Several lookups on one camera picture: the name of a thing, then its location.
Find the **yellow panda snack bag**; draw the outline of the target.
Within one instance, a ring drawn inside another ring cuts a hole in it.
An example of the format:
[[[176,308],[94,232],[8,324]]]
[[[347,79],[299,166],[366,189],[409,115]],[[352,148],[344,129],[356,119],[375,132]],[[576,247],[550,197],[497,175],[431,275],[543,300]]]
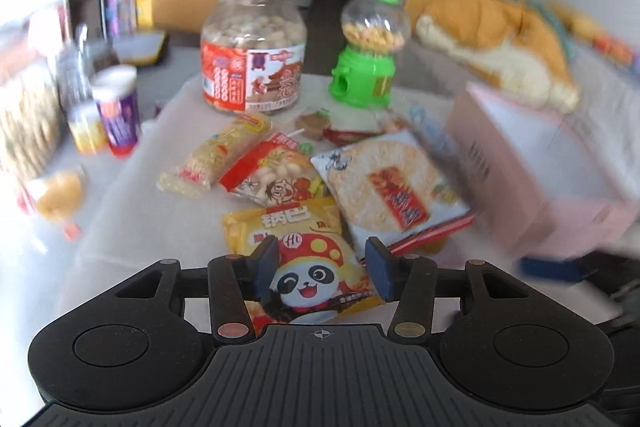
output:
[[[331,197],[228,213],[222,229],[234,255],[253,254],[269,236],[278,240],[278,269],[267,297],[245,303],[257,332],[269,324],[329,322],[382,305],[344,239]]]

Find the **rice cracker bag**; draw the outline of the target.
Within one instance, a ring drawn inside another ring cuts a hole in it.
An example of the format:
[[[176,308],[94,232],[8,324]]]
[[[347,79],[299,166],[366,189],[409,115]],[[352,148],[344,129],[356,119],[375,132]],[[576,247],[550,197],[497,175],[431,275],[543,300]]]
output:
[[[469,205],[409,130],[387,133],[311,157],[341,210],[356,255],[376,237],[394,251],[423,244],[449,223],[466,225]]]

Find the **red peanut snack bag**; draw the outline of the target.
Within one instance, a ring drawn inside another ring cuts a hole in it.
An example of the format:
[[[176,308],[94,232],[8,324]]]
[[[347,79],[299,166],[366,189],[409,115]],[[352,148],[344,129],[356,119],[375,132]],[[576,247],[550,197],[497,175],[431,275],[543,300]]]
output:
[[[300,144],[281,132],[260,141],[220,178],[228,193],[274,207],[323,197],[326,186]]]

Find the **yellow long cracker pack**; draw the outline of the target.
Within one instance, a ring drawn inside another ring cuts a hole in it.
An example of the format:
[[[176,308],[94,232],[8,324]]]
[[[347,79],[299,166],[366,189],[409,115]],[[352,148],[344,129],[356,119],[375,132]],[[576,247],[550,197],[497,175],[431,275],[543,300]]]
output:
[[[200,197],[253,146],[272,131],[272,121],[259,113],[238,115],[224,129],[203,142],[183,163],[157,179],[160,191]]]

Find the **red noodle snack bag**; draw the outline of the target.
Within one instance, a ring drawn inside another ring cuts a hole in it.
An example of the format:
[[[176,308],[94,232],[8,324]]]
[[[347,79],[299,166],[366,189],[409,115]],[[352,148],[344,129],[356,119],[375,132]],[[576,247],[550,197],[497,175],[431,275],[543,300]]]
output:
[[[409,127],[405,118],[392,110],[324,107],[306,108],[294,118],[293,126],[295,133],[305,139],[335,146],[355,144]]]

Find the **pink gift box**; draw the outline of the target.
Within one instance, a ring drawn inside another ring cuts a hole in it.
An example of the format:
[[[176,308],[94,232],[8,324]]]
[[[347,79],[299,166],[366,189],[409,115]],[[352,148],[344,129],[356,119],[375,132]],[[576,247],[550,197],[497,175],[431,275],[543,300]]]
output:
[[[512,256],[580,256],[613,244],[636,220],[638,199],[557,113],[469,83],[445,130],[491,239]]]

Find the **small jelly cup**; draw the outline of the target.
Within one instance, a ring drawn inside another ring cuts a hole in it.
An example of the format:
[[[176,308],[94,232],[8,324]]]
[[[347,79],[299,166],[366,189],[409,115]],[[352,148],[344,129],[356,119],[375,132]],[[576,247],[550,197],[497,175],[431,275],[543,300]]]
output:
[[[86,175],[82,169],[66,169],[29,182],[29,202],[44,220],[62,223],[84,205]]]

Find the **small yellow bottle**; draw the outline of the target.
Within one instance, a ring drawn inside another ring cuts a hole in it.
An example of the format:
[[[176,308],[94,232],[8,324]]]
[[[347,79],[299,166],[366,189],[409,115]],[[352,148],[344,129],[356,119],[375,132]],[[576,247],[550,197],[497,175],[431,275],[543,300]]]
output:
[[[88,47],[88,26],[80,24],[75,40],[56,62],[56,83],[70,135],[82,155],[96,155],[107,148],[107,136],[92,95],[93,60]]]

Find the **purple paper cup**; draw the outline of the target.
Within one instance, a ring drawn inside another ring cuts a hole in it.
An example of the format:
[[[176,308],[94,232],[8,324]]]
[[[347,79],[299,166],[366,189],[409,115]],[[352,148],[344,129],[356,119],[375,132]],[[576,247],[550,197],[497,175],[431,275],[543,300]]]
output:
[[[134,66],[116,65],[101,70],[90,81],[108,146],[116,157],[129,156],[139,142],[137,78]]]

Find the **peanut jar gold lid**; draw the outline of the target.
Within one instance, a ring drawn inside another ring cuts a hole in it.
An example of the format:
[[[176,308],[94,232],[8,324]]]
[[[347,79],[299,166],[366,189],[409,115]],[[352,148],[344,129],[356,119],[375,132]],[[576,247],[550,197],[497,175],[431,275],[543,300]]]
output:
[[[216,0],[201,31],[205,100],[228,113],[293,106],[306,42],[298,0]]]

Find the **green candy dispenser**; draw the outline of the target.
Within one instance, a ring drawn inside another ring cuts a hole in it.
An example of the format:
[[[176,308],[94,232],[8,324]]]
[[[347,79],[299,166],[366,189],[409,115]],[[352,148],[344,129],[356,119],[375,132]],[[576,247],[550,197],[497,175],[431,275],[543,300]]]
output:
[[[390,104],[395,55],[410,38],[399,0],[350,0],[341,14],[345,49],[332,69],[330,95],[341,103],[378,108]]]

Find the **large glass nut jar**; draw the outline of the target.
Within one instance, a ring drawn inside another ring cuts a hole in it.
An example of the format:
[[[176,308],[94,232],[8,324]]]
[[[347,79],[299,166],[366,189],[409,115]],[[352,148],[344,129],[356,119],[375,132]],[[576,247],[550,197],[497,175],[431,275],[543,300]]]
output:
[[[22,182],[38,178],[58,149],[62,110],[45,60],[1,74],[1,171]]]

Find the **orange plush corgi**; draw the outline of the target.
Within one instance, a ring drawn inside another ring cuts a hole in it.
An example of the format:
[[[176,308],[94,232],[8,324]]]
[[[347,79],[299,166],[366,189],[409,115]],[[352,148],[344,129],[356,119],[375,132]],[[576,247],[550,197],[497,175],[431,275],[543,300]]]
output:
[[[413,35],[489,86],[566,114],[580,101],[561,25],[533,0],[405,0]]]

